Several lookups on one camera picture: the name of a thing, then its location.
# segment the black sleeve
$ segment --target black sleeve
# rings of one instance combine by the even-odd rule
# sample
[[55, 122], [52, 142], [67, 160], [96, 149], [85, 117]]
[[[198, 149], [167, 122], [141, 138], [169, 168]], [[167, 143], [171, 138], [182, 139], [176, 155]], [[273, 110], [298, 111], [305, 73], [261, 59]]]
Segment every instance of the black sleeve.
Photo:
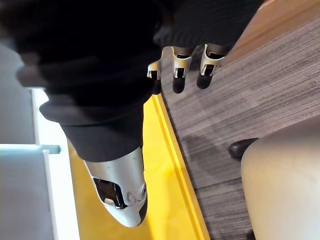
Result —
[[161, 57], [153, 43], [159, 21], [150, 0], [0, 0], [0, 40], [25, 63], [18, 80], [45, 89], [41, 113], [93, 162], [142, 145], [143, 103], [152, 94], [146, 69]]

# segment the wall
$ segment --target wall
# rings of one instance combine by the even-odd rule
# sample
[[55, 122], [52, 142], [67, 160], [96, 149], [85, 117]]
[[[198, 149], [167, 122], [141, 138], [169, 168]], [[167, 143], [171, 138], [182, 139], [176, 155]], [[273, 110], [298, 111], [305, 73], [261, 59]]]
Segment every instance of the wall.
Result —
[[16, 79], [18, 54], [0, 45], [0, 144], [34, 144], [31, 91]]
[[53, 240], [44, 154], [0, 156], [0, 239]]

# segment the yellow mat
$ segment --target yellow mat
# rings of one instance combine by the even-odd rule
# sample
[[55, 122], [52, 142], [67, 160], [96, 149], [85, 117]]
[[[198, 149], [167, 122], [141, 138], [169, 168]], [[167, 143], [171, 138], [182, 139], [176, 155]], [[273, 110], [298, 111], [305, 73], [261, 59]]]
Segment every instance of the yellow mat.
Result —
[[161, 95], [144, 105], [143, 144], [148, 209], [136, 228], [124, 227], [109, 215], [83, 161], [69, 146], [80, 239], [209, 240]]

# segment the robotic hand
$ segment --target robotic hand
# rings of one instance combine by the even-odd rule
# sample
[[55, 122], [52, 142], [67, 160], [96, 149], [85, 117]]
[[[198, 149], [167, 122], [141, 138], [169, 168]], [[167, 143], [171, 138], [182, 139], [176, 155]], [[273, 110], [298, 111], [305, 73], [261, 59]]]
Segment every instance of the robotic hand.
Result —
[[40, 111], [84, 159], [102, 204], [136, 227], [148, 204], [143, 104], [161, 92], [162, 48], [172, 46], [172, 88], [181, 93], [204, 45], [196, 84], [205, 89], [262, 3], [0, 0], [0, 41], [25, 63], [20, 83], [45, 89]]

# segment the floor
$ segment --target floor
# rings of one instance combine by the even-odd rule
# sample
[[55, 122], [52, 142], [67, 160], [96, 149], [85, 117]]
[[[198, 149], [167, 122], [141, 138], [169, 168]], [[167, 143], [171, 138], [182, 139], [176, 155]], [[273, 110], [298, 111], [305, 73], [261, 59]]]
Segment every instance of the floor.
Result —
[[241, 163], [227, 148], [320, 114], [320, 18], [220, 68], [206, 90], [196, 86], [196, 54], [184, 92], [173, 93], [169, 53], [163, 93], [210, 237], [244, 240]]

